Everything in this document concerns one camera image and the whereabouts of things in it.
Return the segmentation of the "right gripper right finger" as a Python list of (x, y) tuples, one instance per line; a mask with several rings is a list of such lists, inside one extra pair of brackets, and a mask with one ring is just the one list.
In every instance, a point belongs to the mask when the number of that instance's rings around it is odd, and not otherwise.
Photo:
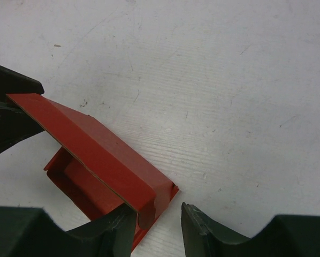
[(320, 256), (320, 216), (276, 215), (248, 238), (195, 205), (181, 205), (186, 256)]

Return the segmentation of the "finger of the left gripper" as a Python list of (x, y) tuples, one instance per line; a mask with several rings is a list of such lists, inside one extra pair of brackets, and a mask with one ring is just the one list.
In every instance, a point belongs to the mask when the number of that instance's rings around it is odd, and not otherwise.
[(44, 94), (42, 84), (30, 77), (10, 70), (0, 65), (0, 101), (4, 101), (6, 94)]
[(44, 129), (23, 110), (0, 102), (0, 153), (43, 131)]

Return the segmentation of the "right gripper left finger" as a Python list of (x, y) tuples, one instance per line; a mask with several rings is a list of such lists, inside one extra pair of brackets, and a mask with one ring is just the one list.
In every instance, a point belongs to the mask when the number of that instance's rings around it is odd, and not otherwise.
[(0, 256), (130, 256), (135, 226), (127, 205), (68, 231), (42, 208), (0, 206)]

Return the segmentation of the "red paper box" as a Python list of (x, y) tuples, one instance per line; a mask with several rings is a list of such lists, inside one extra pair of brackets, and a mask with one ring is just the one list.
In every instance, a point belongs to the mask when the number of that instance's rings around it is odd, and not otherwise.
[(94, 117), (35, 93), (7, 97), (59, 142), (44, 168), (50, 180), (91, 220), (127, 204), (138, 245), (178, 192), (175, 183)]

